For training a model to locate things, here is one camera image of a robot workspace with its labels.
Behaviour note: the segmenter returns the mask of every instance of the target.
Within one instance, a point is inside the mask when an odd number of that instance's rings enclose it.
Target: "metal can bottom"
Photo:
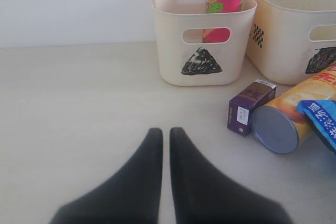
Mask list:
[[[289,154],[299,147],[298,130],[292,120],[276,108],[257,108],[252,114],[251,128],[256,139],[275,153]]]

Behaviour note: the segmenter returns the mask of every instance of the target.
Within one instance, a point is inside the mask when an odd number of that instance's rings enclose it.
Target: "barcode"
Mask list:
[[[275,85],[275,84],[273,84],[273,83],[270,83],[270,82],[268,82],[268,81],[263,81],[263,80],[256,80],[255,82],[257,82],[257,83],[260,83],[260,84],[263,84],[263,85],[266,85],[266,86],[269,86],[269,87],[271,87],[272,89],[275,89],[277,86]]]
[[[242,123],[243,125],[248,125],[248,116],[249,116],[249,111],[247,109],[238,107],[237,122]]]

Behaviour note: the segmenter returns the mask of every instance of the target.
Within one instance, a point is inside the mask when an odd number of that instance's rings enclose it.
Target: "black checkered pattern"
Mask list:
[[[256,24],[254,24],[253,29],[253,40],[260,48],[262,48],[262,43],[264,42],[264,31]]]

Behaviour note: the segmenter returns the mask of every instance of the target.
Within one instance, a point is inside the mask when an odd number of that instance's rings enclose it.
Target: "yellow packaging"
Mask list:
[[[265,106],[280,110],[292,120],[299,137],[299,145],[311,135],[306,116],[296,110],[302,100],[336,100],[336,63],[298,84]]]

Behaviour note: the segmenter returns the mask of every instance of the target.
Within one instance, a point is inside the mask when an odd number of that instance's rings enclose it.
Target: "plastic basket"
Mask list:
[[[205,14],[206,0],[153,0],[162,78],[177,86],[235,81],[256,6],[254,0],[244,0],[241,12]],[[204,44],[203,28],[228,28],[230,37],[226,42]]]
[[[336,60],[336,0],[256,0],[247,56],[269,80],[297,84]]]

